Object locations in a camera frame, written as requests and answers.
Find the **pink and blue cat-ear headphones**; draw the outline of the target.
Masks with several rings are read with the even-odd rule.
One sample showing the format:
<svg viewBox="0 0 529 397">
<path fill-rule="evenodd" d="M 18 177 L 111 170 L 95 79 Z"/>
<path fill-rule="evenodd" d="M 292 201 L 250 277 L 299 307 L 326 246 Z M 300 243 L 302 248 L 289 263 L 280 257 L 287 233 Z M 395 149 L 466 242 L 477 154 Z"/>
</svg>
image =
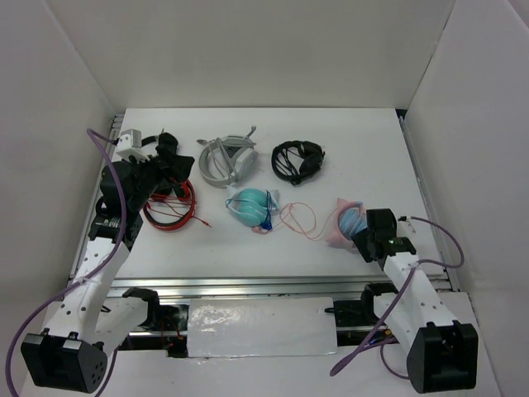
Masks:
<svg viewBox="0 0 529 397">
<path fill-rule="evenodd" d="M 323 222 L 307 203 L 285 204 L 273 216 L 270 229 L 253 227 L 252 232 L 266 235 L 276 229 L 287 229 L 311 242 L 325 242 L 328 246 L 354 251 L 353 238 L 367 228 L 366 209 L 361 201 L 337 198 L 334 208 Z"/>
</svg>

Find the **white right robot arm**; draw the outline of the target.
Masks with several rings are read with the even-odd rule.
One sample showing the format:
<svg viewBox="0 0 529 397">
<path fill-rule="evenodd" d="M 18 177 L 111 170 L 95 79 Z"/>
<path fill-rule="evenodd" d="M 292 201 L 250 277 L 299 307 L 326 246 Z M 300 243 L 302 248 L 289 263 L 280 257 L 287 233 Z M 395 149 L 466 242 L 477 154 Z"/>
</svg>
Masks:
<svg viewBox="0 0 529 397">
<path fill-rule="evenodd" d="M 476 386 L 479 335 L 443 303 L 421 268 L 412 242 L 397 233 L 398 219 L 389 208 L 370 209 L 367 228 L 354 242 L 364 259 L 375 261 L 393 283 L 360 303 L 367 322 L 381 321 L 406 354 L 406 371 L 420 394 L 470 390 Z"/>
</svg>

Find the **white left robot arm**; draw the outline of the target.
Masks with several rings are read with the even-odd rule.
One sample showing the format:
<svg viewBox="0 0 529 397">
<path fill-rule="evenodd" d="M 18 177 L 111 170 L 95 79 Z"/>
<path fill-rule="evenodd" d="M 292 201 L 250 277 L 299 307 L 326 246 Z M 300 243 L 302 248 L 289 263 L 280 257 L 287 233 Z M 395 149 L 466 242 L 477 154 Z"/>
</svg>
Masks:
<svg viewBox="0 0 529 397">
<path fill-rule="evenodd" d="M 108 308 L 104 304 L 141 229 L 144 205 L 163 183 L 187 181 L 193 163 L 191 156 L 160 148 L 144 160 L 129 157 L 104 166 L 83 264 L 54 316 L 21 343 L 34 385 L 92 394 L 128 333 L 161 323 L 163 310 L 151 289 L 130 288 Z"/>
</svg>

